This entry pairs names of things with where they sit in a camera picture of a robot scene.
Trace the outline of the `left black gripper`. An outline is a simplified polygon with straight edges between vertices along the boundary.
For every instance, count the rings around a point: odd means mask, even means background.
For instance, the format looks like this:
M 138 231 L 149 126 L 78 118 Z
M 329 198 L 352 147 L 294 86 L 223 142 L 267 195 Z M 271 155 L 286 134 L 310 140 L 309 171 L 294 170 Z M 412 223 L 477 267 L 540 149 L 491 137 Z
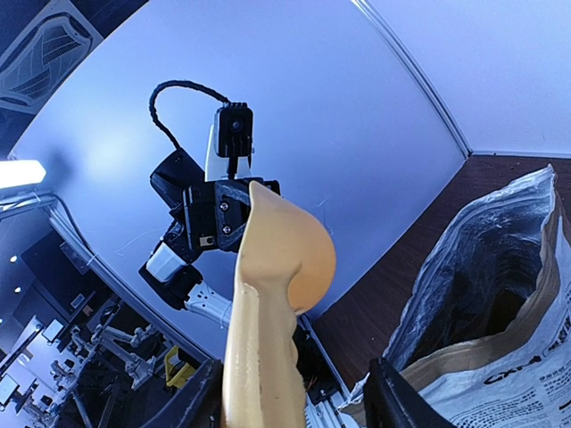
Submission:
M 278 181 L 260 177 L 202 182 L 183 191 L 185 229 L 192 251 L 238 251 L 252 209 L 251 183 L 281 194 Z

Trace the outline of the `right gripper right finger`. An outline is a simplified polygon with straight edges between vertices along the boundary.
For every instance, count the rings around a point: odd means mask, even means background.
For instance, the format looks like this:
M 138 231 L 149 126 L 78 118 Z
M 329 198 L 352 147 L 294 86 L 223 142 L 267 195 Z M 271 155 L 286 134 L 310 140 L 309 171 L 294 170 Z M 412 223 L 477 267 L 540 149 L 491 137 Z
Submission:
M 453 428 L 385 358 L 369 362 L 364 386 L 367 427 Z

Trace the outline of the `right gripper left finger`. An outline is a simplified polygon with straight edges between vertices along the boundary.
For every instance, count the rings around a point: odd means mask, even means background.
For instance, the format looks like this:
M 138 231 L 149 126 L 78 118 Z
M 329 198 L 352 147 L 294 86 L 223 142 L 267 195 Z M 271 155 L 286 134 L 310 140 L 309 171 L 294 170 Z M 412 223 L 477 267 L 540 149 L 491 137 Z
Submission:
M 175 396 L 166 427 L 221 427 L 223 364 L 211 359 L 201 364 Z

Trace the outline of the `yellow plastic scoop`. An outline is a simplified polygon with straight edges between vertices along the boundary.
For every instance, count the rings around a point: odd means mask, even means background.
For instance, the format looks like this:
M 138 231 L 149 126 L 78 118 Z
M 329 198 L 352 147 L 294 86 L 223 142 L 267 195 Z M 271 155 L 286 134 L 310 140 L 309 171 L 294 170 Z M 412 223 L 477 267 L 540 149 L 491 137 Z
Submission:
M 297 318 L 325 296 L 335 247 L 322 223 L 257 182 L 236 259 L 222 381 L 224 427 L 303 427 Z

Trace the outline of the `brown pet food bag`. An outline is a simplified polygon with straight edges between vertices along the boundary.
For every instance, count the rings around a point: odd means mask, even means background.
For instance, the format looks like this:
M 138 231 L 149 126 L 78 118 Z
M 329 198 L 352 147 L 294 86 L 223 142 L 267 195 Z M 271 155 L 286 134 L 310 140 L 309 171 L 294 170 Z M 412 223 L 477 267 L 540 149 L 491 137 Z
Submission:
M 454 427 L 570 424 L 570 219 L 556 181 L 547 166 L 465 206 L 381 356 Z M 340 407 L 359 427 L 368 373 Z

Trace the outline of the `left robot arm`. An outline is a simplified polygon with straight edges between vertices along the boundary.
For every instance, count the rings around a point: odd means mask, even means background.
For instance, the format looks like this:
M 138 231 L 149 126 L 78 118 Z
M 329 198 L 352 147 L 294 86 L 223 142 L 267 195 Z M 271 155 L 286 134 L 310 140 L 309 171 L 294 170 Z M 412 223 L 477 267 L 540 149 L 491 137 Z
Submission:
M 186 309 L 191 291 L 203 282 L 194 263 L 204 252 L 238 252 L 251 211 L 251 182 L 281 194 L 278 181 L 260 177 L 207 181 L 182 149 L 151 174 L 151 187 L 170 208 L 172 223 L 138 273 L 171 308 Z

